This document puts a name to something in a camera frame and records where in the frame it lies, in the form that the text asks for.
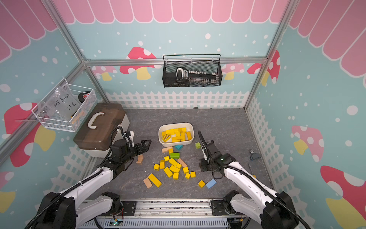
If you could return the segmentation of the yellow cylinder block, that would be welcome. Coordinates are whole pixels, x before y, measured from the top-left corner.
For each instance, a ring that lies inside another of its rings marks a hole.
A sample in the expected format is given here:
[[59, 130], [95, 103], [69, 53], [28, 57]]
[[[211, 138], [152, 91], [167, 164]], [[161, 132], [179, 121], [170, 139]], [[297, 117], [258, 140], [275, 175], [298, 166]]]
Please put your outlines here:
[[191, 135], [191, 132], [190, 131], [187, 131], [187, 139], [188, 141], [192, 140], [192, 135]]

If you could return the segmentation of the rainbow striped block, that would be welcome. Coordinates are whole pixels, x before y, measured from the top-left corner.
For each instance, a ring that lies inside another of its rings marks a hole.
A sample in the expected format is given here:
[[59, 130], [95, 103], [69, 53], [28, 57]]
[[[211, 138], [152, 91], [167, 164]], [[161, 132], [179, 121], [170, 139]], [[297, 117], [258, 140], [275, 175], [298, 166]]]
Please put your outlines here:
[[168, 142], [169, 140], [171, 140], [172, 136], [170, 134], [165, 134], [162, 136], [162, 140], [163, 142]]

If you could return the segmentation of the white oval plastic tub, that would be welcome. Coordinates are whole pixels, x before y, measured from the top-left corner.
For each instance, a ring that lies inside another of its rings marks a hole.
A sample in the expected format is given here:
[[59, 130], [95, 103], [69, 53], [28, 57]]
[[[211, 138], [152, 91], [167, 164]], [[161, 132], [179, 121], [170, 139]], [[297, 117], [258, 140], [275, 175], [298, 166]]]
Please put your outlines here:
[[[183, 142], [182, 141], [172, 142], [171, 138], [169, 140], [167, 140], [166, 142], [163, 141], [163, 132], [166, 132], [167, 130], [171, 130], [171, 129], [180, 129], [180, 128], [186, 128], [186, 131], [190, 132], [191, 138], [189, 139], [186, 136], [186, 140]], [[159, 142], [164, 147], [173, 147], [173, 146], [177, 146], [177, 145], [189, 145], [193, 142], [193, 139], [195, 137], [193, 126], [190, 123], [176, 123], [176, 124], [163, 125], [159, 128], [158, 134], [159, 134]]]

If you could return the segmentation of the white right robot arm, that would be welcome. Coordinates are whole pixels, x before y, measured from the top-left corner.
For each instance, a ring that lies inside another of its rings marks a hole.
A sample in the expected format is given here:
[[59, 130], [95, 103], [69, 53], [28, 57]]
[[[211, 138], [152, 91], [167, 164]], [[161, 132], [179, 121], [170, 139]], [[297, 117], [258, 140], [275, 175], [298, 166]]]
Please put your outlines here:
[[242, 213], [261, 224], [263, 229], [295, 229], [299, 224], [309, 229], [306, 221], [297, 214], [291, 197], [277, 193], [247, 172], [230, 154], [222, 154], [214, 141], [206, 142], [198, 131], [204, 157], [200, 160], [201, 171], [220, 173], [240, 187], [249, 197], [236, 191], [226, 196], [231, 214]]

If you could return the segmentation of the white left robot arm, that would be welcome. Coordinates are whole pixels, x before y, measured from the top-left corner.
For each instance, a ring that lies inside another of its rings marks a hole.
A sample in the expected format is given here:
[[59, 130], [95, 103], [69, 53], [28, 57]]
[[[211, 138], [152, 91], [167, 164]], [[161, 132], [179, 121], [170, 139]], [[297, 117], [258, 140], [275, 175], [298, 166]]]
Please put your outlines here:
[[[120, 131], [122, 139], [113, 142], [112, 136]], [[37, 214], [26, 225], [27, 229], [76, 229], [84, 223], [95, 220], [101, 214], [119, 215], [124, 210], [120, 195], [104, 192], [97, 199], [86, 199], [103, 185], [117, 178], [128, 169], [136, 156], [146, 153], [151, 140], [133, 141], [132, 131], [116, 127], [109, 137], [110, 149], [97, 169], [85, 179], [59, 193], [47, 194]]]

